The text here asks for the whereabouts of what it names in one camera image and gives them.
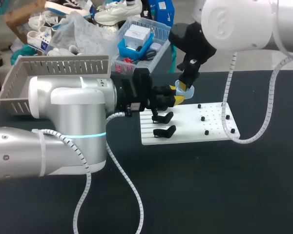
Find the gray basket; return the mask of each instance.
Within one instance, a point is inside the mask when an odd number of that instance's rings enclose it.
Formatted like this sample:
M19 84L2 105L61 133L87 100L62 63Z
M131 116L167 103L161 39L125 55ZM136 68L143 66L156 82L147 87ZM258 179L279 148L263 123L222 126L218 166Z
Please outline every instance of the gray basket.
M0 92L0 101L12 115L30 115L28 85L34 76L91 76L109 78L109 56L19 57Z

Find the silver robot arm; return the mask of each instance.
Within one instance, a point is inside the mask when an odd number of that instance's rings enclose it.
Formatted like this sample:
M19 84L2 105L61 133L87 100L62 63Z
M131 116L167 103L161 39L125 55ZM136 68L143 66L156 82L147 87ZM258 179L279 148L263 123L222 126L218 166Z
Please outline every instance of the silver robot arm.
M105 116L116 106L111 79L34 77L29 105L35 118L51 120L58 132L74 141L92 173L104 167ZM80 159L57 138L0 128L0 179L79 174L85 174Z

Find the red object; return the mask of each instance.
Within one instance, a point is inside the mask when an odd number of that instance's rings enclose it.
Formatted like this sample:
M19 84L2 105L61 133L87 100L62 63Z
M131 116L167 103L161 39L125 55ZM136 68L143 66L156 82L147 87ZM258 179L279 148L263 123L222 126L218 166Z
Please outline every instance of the red object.
M123 62L129 62L129 63L132 63L132 60L130 58L126 58L126 59L123 59Z

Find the floor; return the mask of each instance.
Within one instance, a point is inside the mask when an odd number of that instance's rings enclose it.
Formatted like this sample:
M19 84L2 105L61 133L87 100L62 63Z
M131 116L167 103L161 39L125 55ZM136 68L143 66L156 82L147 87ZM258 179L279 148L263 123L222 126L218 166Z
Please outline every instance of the floor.
M11 0L8 10L25 5L32 0ZM194 0L172 0L175 7L175 18L174 22L192 23L191 12L194 5ZM3 16L0 16L0 48L6 48L9 44L15 40L15 35L7 27L4 22ZM3 57L4 66L0 67L0 82L3 83L6 74L8 73L11 64L10 57L11 52L5 52ZM185 53L178 50L176 65L183 61ZM201 67L201 72L220 72L228 71L230 67L232 53L217 51L216 55L210 58ZM247 51L238 54L238 61L236 65L237 71L250 71L250 70L273 70L275 66L285 56L276 51ZM289 64L285 67L287 70L293 70L293 64Z

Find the blue basket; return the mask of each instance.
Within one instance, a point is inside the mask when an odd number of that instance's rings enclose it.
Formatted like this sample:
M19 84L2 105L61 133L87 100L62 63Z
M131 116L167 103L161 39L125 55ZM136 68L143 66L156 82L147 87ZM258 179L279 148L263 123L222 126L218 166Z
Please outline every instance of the blue basket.
M121 42L118 43L119 54L126 58L129 57L132 60L139 60L146 54L147 50L152 45L153 37L154 37L154 33L151 33L150 37L145 42L145 44L143 45L142 49L139 52L126 48L125 38L123 38Z

